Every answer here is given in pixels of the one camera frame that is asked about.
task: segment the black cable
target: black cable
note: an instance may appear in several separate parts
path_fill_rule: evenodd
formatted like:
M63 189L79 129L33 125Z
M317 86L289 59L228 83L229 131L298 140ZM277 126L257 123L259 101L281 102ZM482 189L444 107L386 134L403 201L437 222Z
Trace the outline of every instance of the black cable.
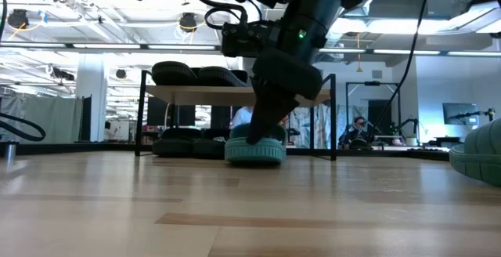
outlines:
M250 2L256 8L256 10L258 11L258 13L259 13L259 20L263 20L263 12L259 8L259 6L255 2L253 2L252 0L247 0L247 1Z
M5 28L5 19L7 19L7 0L2 0L2 22L0 22L0 41L2 40L3 29Z
M39 125L36 125L33 122L26 121L24 119L21 119L21 118L18 118L18 117L14 117L14 116L10 116L10 115L3 114L3 113L0 113L0 117L4 117L4 118L7 118L7 119L11 119L11 120L14 120L14 121L18 121L18 122L24 123L26 125L29 125L29 126L33 127L38 132L40 132L40 136L31 136L31 135L26 134L25 132L22 132L22 131L18 130L17 128L12 127L11 125L5 123L4 121L0 121L0 128L4 128L4 129L6 129L7 131L13 133L16 136L22 137L23 139L27 139L27 140L30 140L30 141L42 141L42 140L44 140L44 138L46 136L44 129L41 128Z
M237 19L239 19L238 15L236 15L233 11L229 10L229 9L223 9L223 8L219 8L219 7L214 7L213 9L210 9L209 11L207 11L205 13L205 24L210 28L210 29L215 29L215 30L222 30L222 25L214 25L213 23L209 22L209 17L216 13L216 12L227 12L227 13L230 13L232 14L234 17L236 17Z
M240 11L242 14L240 16L240 24L243 26L247 26L247 11L245 8L241 5L235 5L231 3L221 3L221 2L213 2L211 0L200 0L201 2L205 3L206 5L219 8L219 9L234 9L237 11Z
M381 112L381 114L377 118L377 121L376 121L376 123L374 123L373 128L370 129L369 138L371 138L371 136L374 133L374 127L377 127L377 125L379 125L379 123L383 119L383 116L386 114L386 111L388 110L388 108L390 107L391 103L393 102L393 99L397 96L397 93L400 93L400 88L402 87L405 79L407 78L407 74L409 73L410 65L411 65L411 63L413 61L414 50L416 49L416 44L417 44L417 38L420 35L420 33L419 33L420 26L421 26L421 23L423 22L424 10L426 10L427 1L428 0L423 0L423 5L421 6L420 15L419 15L419 18L417 19L416 33L414 33L413 43L411 45L410 54L409 54L409 59L407 60L407 67L405 68L405 72L404 72L404 75L402 76L402 80L398 84L397 89L393 92L393 95L391 95L390 100L388 100L388 103L384 107L383 112Z

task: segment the white shelf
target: white shelf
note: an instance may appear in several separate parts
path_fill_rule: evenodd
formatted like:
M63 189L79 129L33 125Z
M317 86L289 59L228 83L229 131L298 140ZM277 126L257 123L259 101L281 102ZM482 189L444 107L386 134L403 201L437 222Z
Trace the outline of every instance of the white shelf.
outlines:
M256 97L251 87L211 87L147 85L146 92L166 103L177 105L253 106ZM330 90L322 89L316 100L296 96L301 107L314 107L330 99Z

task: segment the green led light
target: green led light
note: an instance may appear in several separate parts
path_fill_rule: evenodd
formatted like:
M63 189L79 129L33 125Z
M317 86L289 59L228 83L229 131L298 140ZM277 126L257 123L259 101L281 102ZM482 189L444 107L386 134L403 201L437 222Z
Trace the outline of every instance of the green led light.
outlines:
M299 30L299 33L297 34L299 38L305 38L306 37L306 31L305 30Z

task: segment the monitor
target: monitor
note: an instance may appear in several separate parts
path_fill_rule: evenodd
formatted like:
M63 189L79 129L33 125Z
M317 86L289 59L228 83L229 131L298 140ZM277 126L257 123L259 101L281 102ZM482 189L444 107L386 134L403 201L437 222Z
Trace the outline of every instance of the monitor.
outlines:
M181 105L177 106L177 108L179 109L179 124L181 126L195 125L194 105ZM164 125L166 110L166 102L156 97L148 97L147 125Z
M446 125L480 125L478 115L460 117L460 115L478 112L477 104L443 103L443 108Z

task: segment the floor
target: floor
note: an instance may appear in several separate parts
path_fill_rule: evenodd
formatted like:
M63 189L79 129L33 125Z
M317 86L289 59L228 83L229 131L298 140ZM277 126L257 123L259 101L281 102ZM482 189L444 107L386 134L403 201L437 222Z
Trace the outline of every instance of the floor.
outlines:
M132 152L0 163L1 257L501 255L501 189L447 162L279 168Z

